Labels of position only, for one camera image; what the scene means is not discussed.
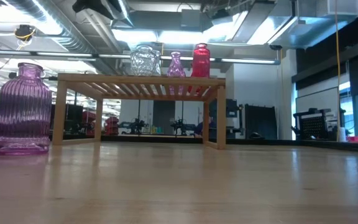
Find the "purple glass vase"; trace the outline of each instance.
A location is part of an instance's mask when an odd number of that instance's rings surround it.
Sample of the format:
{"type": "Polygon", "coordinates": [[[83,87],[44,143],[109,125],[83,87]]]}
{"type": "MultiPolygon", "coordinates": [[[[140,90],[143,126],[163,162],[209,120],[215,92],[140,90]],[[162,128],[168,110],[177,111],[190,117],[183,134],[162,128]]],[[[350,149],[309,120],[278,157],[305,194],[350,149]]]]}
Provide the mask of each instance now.
{"type": "Polygon", "coordinates": [[[19,63],[19,76],[0,92],[0,155],[43,154],[49,150],[52,92],[43,68],[19,63]]]}
{"type": "MultiPolygon", "coordinates": [[[[185,70],[183,69],[183,66],[180,63],[180,53],[179,52],[172,52],[172,61],[170,66],[168,67],[167,76],[168,77],[186,77],[185,70]]],[[[169,86],[169,90],[171,92],[171,95],[175,94],[175,89],[173,86],[169,86]]],[[[183,86],[179,86],[179,94],[181,95],[183,92],[183,86]]]]}

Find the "wooden table surface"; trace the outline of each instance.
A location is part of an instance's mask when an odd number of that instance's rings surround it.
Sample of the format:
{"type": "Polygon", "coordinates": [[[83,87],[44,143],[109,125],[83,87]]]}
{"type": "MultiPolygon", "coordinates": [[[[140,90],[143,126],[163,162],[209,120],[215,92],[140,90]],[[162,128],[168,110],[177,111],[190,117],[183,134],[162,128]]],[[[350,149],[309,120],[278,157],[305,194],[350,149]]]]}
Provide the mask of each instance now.
{"type": "Polygon", "coordinates": [[[358,153],[103,142],[0,158],[0,223],[358,223],[358,153]]]}

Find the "vase neck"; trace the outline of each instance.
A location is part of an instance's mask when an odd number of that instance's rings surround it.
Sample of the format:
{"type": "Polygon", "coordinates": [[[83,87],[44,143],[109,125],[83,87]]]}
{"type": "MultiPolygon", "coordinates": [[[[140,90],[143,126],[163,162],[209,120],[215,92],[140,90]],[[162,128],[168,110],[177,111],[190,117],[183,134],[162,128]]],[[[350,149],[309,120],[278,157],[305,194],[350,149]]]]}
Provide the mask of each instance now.
{"type": "Polygon", "coordinates": [[[19,77],[28,79],[39,79],[43,68],[38,65],[31,63],[20,63],[19,64],[19,77]]]}

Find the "person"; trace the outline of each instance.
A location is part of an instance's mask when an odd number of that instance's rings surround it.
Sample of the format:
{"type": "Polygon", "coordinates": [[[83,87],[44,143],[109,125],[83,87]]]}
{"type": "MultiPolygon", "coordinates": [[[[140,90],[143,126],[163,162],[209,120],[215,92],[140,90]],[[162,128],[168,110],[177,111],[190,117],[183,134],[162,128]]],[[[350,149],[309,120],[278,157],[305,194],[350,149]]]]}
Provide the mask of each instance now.
{"type": "MultiPolygon", "coordinates": [[[[197,127],[194,129],[194,137],[196,138],[202,138],[203,137],[203,123],[197,125],[197,127]]],[[[212,120],[212,117],[209,117],[209,127],[213,128],[216,127],[215,122],[212,120]]]]}

